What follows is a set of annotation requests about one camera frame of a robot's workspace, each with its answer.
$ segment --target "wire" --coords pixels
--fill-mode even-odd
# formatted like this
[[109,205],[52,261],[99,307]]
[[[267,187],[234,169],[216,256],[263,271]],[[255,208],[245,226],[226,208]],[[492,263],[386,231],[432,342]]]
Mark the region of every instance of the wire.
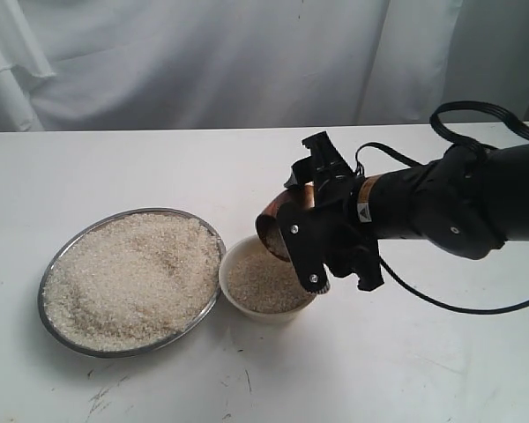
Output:
[[[433,128],[433,130],[440,137],[446,139],[447,141],[450,141],[455,145],[461,145],[474,152],[474,154],[476,155],[476,159],[479,162],[486,160],[488,156],[487,150],[496,150],[496,148],[492,145],[482,144],[474,138],[470,138],[465,135],[460,135],[446,128],[441,122],[439,115],[441,113],[453,110],[474,110],[495,116],[516,135],[519,135],[520,137],[529,140],[529,126],[521,122],[514,114],[512,114],[509,110],[505,108],[501,108],[495,104],[484,103],[481,101],[453,101],[451,103],[443,104],[429,118],[431,128]],[[406,155],[397,152],[396,150],[390,148],[388,145],[374,142],[366,143],[364,145],[361,145],[354,154],[354,160],[356,161],[356,169],[354,171],[355,175],[364,175],[364,166],[359,161],[359,151],[365,147],[374,147],[382,152],[385,152],[393,159],[409,167],[421,165],[421,163],[418,163],[417,161],[410,159]],[[380,257],[380,255],[378,255],[378,260],[380,262],[380,265],[388,272],[388,274],[392,276],[392,278],[409,293],[412,293],[416,297],[430,304],[433,304],[434,306],[444,308],[455,313],[463,313],[466,315],[502,315],[505,313],[511,313],[513,311],[518,311],[523,308],[529,307],[529,300],[520,302],[519,304],[514,304],[512,306],[501,308],[464,308],[452,306],[451,304],[436,300],[434,298],[429,297],[425,293],[419,292],[412,286],[408,285],[400,276],[398,276],[398,274],[383,260],[382,257]]]
[[452,306],[439,300],[435,300],[434,298],[429,297],[425,293],[420,293],[417,289],[404,282],[404,280],[400,276],[398,276],[398,274],[383,260],[382,257],[379,257],[379,259],[380,264],[388,272],[388,274],[392,276],[393,279],[398,282],[398,284],[404,289],[406,289],[409,293],[412,293],[416,297],[421,298],[422,300],[433,304],[434,306],[438,306],[440,308],[444,308],[455,313],[463,313],[465,315],[503,315],[505,313],[511,313],[513,311],[518,311],[523,308],[529,307],[529,300],[520,302],[519,304],[515,304],[513,306],[501,308],[464,308]]

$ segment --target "metal bowl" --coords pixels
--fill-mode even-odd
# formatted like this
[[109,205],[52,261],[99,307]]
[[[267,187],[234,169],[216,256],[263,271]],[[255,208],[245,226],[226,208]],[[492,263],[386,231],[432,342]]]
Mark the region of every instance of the metal bowl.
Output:
[[75,245],[78,241],[80,241],[80,239],[86,234],[88,234],[89,232],[100,229],[101,227],[105,226],[107,223],[110,223],[114,220],[122,219],[122,218],[125,218],[126,216],[130,216],[131,214],[137,214],[137,213],[168,214],[168,215],[181,216],[181,217],[189,218],[189,219],[196,219],[200,222],[201,225],[205,226],[212,235],[216,237],[216,240],[218,243],[218,249],[220,251],[220,259],[222,259],[223,256],[225,255],[226,247],[220,235],[216,232],[216,230],[206,221],[202,220],[198,216],[187,213],[186,211],[165,209],[165,208],[136,209],[136,210],[130,210],[130,211],[124,211],[121,213],[117,213],[114,216],[110,216],[108,218],[100,220],[99,222],[94,223],[93,225],[90,225],[85,230],[75,235],[66,244],[64,244],[64,246],[59,250],[59,252],[55,254],[55,256],[53,257],[53,260],[51,260],[51,262],[47,266],[47,269],[45,270],[45,273],[43,274],[43,278],[41,278],[41,283],[39,285],[39,292],[37,295],[37,307],[39,309],[39,316],[40,316],[41,322],[45,326],[45,329],[47,329],[47,331],[51,335],[53,335],[53,337],[57,341],[59,341],[61,344],[65,346],[68,346],[71,350],[76,351],[77,353],[82,353],[85,355],[89,355],[92,357],[99,357],[103,359],[115,359],[115,358],[122,358],[122,357],[132,357],[132,356],[139,355],[142,353],[148,353],[150,351],[157,350],[165,345],[170,344],[171,342],[176,341],[178,338],[183,337],[190,330],[192,330],[210,312],[210,310],[212,309],[212,307],[215,305],[216,301],[218,300],[218,297],[220,296],[220,293],[221,293],[220,284],[218,283],[217,275],[216,275],[216,288],[212,295],[212,298],[210,298],[210,300],[205,305],[205,307],[202,309],[202,311],[200,311],[200,313],[196,317],[194,317],[194,319],[192,319],[192,321],[188,324],[186,329],[184,329],[181,332],[172,333],[168,335],[167,337],[159,339],[158,341],[153,342],[151,344],[143,345],[138,348],[132,348],[130,350],[120,350],[120,351],[94,350],[94,349],[87,348],[79,344],[75,344],[70,339],[65,337],[62,333],[60,333],[56,329],[55,324],[51,320],[49,320],[47,313],[45,312],[45,304],[44,304],[44,298],[43,298],[43,291],[44,291],[45,285],[47,284],[49,274],[55,267],[56,261],[59,259],[59,257],[63,256],[69,249],[71,249],[73,245]]

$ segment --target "label sticker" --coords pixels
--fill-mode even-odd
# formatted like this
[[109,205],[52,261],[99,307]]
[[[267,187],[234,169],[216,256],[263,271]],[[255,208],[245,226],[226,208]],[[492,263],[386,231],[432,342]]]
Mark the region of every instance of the label sticker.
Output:
[[361,223],[370,223],[372,221],[372,218],[370,217],[370,209],[368,203],[357,203],[356,210]]

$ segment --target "table surface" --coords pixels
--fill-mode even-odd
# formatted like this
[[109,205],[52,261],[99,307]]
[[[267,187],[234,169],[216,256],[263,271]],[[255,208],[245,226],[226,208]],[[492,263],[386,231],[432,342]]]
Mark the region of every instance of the table surface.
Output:
[[[451,125],[497,146],[497,124]],[[171,207],[227,246],[254,233],[315,129],[0,134],[0,422],[529,422],[529,309],[455,315],[388,277],[373,293],[332,281],[292,323],[246,320],[222,297],[157,352],[101,360],[58,344],[36,295],[48,261],[108,215]],[[447,144],[425,125],[328,129],[343,156],[379,141],[421,162]],[[364,151],[367,174],[399,168]],[[423,292],[491,308],[529,297],[529,243],[471,262],[426,241],[381,253]]]

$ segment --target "robotic arm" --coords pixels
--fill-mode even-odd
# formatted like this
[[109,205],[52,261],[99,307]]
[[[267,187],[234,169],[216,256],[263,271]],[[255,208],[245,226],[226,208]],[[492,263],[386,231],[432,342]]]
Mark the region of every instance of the robotic arm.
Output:
[[390,147],[368,143],[361,148],[378,148],[410,168],[367,177],[358,159],[353,171],[327,134],[316,134],[303,141],[310,156],[292,165],[287,190],[257,217],[261,241],[275,256],[292,262],[311,293],[329,290],[324,264],[338,278],[356,274],[362,291],[384,282],[381,266],[403,283],[379,255],[382,239],[427,239],[474,260],[506,241],[529,241],[529,144],[498,150],[446,129],[438,118],[467,108],[495,115],[529,140],[529,127],[507,110],[474,101],[448,103],[431,116],[432,127],[453,143],[440,160],[422,165]]

